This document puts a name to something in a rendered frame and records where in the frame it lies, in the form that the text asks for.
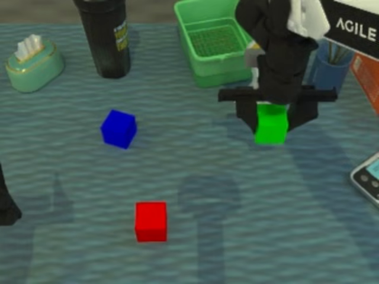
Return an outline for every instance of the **blue cube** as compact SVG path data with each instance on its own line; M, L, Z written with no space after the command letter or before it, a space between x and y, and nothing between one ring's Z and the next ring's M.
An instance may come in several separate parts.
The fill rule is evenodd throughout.
M136 117L113 109L100 129L104 143L128 149L137 133Z

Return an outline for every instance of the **white tissue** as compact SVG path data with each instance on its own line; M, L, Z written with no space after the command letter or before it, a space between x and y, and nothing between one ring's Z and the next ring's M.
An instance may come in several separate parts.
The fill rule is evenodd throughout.
M41 36L32 34L17 44L17 51L14 54L18 60L24 61L36 55L42 48Z

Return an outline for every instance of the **red cube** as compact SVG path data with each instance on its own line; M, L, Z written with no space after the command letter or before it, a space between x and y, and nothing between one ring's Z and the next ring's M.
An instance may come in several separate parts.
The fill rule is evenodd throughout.
M137 241L167 241L167 206L163 201L137 202L134 220Z

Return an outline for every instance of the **green cube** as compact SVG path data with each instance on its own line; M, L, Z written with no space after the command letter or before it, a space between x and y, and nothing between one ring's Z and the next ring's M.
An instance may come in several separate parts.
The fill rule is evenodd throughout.
M286 105L258 104L256 144L284 144L288 132Z

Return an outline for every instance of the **plastic basket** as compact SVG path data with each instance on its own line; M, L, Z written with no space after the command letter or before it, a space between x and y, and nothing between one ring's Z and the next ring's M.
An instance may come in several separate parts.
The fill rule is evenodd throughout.
M175 4L179 35L199 87L251 79L244 53L252 40L235 20L238 0L182 0Z

